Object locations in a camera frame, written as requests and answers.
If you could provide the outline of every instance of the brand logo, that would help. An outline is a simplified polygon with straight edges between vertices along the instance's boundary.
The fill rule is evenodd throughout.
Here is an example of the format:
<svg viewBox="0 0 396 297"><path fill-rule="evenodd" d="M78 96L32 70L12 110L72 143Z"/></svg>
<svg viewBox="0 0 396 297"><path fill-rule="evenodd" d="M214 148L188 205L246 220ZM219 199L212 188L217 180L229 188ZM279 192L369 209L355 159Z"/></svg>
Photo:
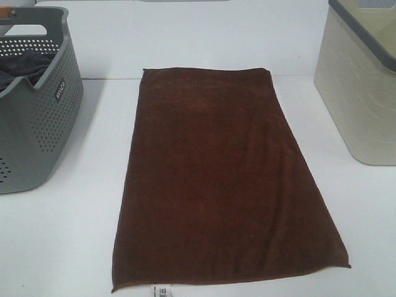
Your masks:
<svg viewBox="0 0 396 297"><path fill-rule="evenodd" d="M61 82L59 83L58 88L56 89L56 92L55 92L56 102L59 103L60 99L62 98L65 88L66 88L66 83L65 83L64 79L62 78Z"/></svg>

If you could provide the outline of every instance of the microfiber towel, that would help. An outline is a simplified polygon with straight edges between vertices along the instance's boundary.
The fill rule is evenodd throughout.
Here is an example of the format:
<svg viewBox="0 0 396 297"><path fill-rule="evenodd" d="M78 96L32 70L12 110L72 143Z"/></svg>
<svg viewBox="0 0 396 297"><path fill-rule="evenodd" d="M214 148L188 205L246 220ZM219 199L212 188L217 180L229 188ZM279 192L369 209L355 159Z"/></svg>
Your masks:
<svg viewBox="0 0 396 297"><path fill-rule="evenodd" d="M265 69L146 69L113 291L350 267Z"/></svg>

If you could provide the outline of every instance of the beige storage bin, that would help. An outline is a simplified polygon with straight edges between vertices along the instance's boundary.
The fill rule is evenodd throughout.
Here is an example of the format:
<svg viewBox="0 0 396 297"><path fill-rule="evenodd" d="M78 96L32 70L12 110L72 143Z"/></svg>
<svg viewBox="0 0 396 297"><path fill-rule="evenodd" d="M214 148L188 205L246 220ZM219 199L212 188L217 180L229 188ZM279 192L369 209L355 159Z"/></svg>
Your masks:
<svg viewBox="0 0 396 297"><path fill-rule="evenodd" d="M396 165L396 0L329 4L316 87L357 160Z"/></svg>

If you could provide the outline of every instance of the gray laundry basket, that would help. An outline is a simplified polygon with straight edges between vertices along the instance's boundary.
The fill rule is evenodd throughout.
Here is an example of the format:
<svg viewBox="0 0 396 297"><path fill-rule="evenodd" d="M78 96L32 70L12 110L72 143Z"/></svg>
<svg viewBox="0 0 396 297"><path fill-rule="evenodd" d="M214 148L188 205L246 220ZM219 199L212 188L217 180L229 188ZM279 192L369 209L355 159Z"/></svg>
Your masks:
<svg viewBox="0 0 396 297"><path fill-rule="evenodd" d="M46 35L0 37L0 56L56 53L35 86L17 77L0 92L0 194L44 182L66 144L83 86L66 17L58 7L10 8L0 25L42 25Z"/></svg>

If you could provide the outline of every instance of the bin handle cutout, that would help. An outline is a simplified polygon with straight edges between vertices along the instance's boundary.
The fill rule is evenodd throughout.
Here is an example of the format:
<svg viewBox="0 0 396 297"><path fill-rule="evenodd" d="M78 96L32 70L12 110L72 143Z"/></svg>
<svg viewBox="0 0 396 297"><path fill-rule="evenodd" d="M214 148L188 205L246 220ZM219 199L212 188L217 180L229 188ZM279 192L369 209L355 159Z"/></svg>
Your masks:
<svg viewBox="0 0 396 297"><path fill-rule="evenodd" d="M392 9L396 0L359 0L360 9Z"/></svg>

